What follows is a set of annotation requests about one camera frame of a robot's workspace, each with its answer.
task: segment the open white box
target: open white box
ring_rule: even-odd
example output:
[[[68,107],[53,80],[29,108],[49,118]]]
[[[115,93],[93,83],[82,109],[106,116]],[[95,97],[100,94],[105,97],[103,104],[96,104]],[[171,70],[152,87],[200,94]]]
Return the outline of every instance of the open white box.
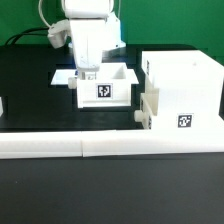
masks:
[[[209,129],[219,114],[224,68],[198,50],[142,53],[146,74],[136,121],[145,129]]]
[[[125,63],[103,63],[96,79],[77,79],[78,107],[130,106],[132,84],[138,80]]]

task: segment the black tabletop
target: black tabletop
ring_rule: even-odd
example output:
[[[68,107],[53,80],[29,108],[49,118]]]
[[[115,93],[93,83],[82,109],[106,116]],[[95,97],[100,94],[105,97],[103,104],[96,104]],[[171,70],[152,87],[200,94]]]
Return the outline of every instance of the black tabletop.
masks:
[[[99,111],[78,110],[75,91],[50,86],[56,68],[74,68],[66,48],[1,47],[1,132],[141,129],[141,51],[184,48],[129,46],[110,59],[134,68],[140,85],[131,107]],[[223,177],[223,153],[0,160],[0,223],[220,224]]]

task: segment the cable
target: cable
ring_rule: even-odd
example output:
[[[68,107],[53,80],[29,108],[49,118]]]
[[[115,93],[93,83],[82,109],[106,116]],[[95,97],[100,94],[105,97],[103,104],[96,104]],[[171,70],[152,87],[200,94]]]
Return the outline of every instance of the cable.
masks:
[[[43,3],[43,0],[39,0],[39,4],[38,4],[38,11],[39,11],[39,15],[40,15],[40,18],[42,19],[42,21],[44,22],[44,24],[47,26],[47,27],[51,27],[50,24],[45,20],[44,18],[44,15],[43,15],[43,12],[42,12],[42,3]]]
[[[61,7],[63,11],[65,11],[65,0],[61,0]]]
[[[42,31],[42,30],[48,30],[47,27],[37,27],[37,28],[31,28],[28,30],[23,31],[21,34],[17,34],[14,40],[11,42],[11,44],[15,44],[22,36],[24,33],[31,33],[35,31]]]
[[[118,19],[120,20],[121,17],[121,0],[119,0],[119,5],[118,5]]]
[[[14,35],[14,36],[12,36],[12,37],[10,37],[6,42],[5,42],[5,46],[6,45],[8,45],[8,43],[12,40],[12,39],[14,39],[14,38],[16,38],[16,37],[21,37],[21,35],[22,36],[47,36],[46,34],[42,34],[42,33],[23,33],[23,34],[16,34],[16,35]]]

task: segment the black cable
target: black cable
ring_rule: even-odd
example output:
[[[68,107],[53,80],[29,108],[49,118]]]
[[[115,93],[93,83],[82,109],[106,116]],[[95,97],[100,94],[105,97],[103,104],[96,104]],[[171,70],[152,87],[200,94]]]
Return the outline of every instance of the black cable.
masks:
[[[37,28],[31,28],[31,29],[28,29],[28,30],[25,30],[21,33],[21,36],[17,36],[11,44],[15,44],[22,36],[24,33],[31,33],[31,32],[35,32],[35,31],[42,31],[42,30],[48,30],[49,28],[47,27],[37,27]]]
[[[31,29],[28,29],[28,30],[25,30],[23,31],[22,33],[20,34],[16,34],[16,35],[13,35],[12,37],[10,37],[6,42],[5,42],[5,45],[8,45],[8,43],[14,39],[12,41],[11,44],[15,44],[21,37],[23,36],[46,36],[46,34],[30,34],[31,32],[36,32],[36,31],[42,31],[42,30],[48,30],[48,28],[46,27],[37,27],[37,28],[31,28]]]
[[[8,45],[8,43],[14,39],[14,38],[17,38],[17,37],[22,37],[22,36],[47,36],[47,34],[41,34],[41,33],[23,33],[23,34],[16,34],[12,37],[10,37],[6,42],[5,42],[5,45]]]

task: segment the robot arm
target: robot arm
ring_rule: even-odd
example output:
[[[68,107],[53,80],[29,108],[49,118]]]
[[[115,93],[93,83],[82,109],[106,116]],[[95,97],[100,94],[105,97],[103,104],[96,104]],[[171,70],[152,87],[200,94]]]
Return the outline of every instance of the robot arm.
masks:
[[[79,72],[99,71],[105,40],[105,20],[113,10],[113,0],[61,0],[65,16],[53,24],[48,38],[55,48],[71,36],[76,68]]]

